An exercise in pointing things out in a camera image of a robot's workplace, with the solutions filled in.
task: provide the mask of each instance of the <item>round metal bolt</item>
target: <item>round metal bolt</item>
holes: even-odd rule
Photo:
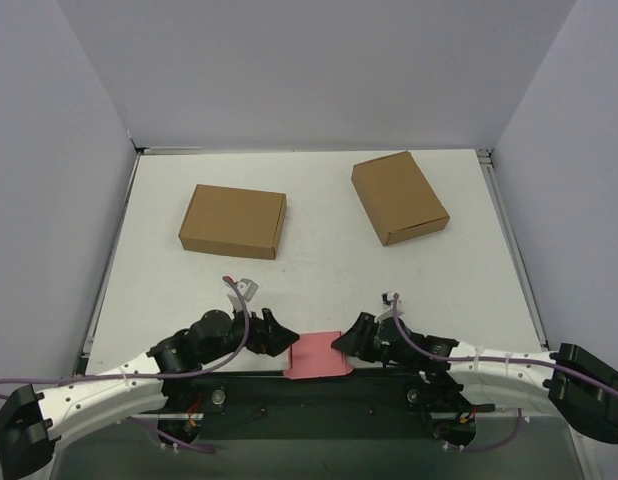
[[[409,403],[416,403],[418,401],[418,390],[412,388],[407,392],[407,401]]]
[[[225,398],[227,398],[227,396],[222,390],[216,390],[211,394],[211,402],[214,405],[222,405],[225,403]]]

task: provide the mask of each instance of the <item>tabletop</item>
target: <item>tabletop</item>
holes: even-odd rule
[[[445,206],[446,229],[383,247],[351,183],[352,166],[393,152],[146,155],[139,159],[98,319],[88,373],[113,368],[210,309],[230,311],[221,277],[260,285],[298,332],[346,331],[397,291],[412,331],[507,351],[540,351],[513,262],[473,150],[413,151]],[[183,250],[178,231],[196,184],[287,194],[276,260]],[[350,359],[356,366],[371,366]],[[223,371],[284,370],[243,350]]]

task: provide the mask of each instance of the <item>gray floor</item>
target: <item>gray floor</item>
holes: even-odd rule
[[[506,437],[512,419],[480,422],[478,443]],[[53,480],[121,479],[528,479],[584,478],[566,424],[533,419],[493,452],[445,453],[437,440],[231,441],[215,455],[161,452],[141,427],[96,432],[59,455]]]

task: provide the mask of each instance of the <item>cardboard box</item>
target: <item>cardboard box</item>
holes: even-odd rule
[[[198,185],[178,236],[192,252],[273,260],[286,210],[284,193]]]
[[[383,245],[437,232],[449,222],[409,152],[354,165],[351,181]]]

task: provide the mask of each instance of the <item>wall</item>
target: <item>wall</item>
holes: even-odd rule
[[[551,344],[618,368],[618,0],[577,2],[494,163]]]
[[[495,145],[574,0],[59,0],[140,146]]]
[[[0,0],[0,377],[71,372],[133,161],[56,3]]]

